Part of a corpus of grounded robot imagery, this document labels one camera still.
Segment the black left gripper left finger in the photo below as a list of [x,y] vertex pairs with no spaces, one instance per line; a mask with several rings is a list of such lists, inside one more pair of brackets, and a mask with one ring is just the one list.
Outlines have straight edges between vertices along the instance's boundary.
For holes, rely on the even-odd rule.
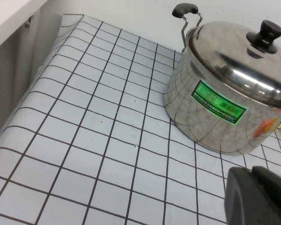
[[281,211],[252,174],[252,169],[232,167],[224,198],[228,225],[281,225]]

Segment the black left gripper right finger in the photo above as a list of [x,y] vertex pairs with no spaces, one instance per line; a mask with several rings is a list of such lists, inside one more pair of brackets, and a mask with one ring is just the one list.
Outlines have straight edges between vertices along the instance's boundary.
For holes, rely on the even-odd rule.
[[281,177],[261,166],[254,166],[251,172],[271,201],[281,211]]

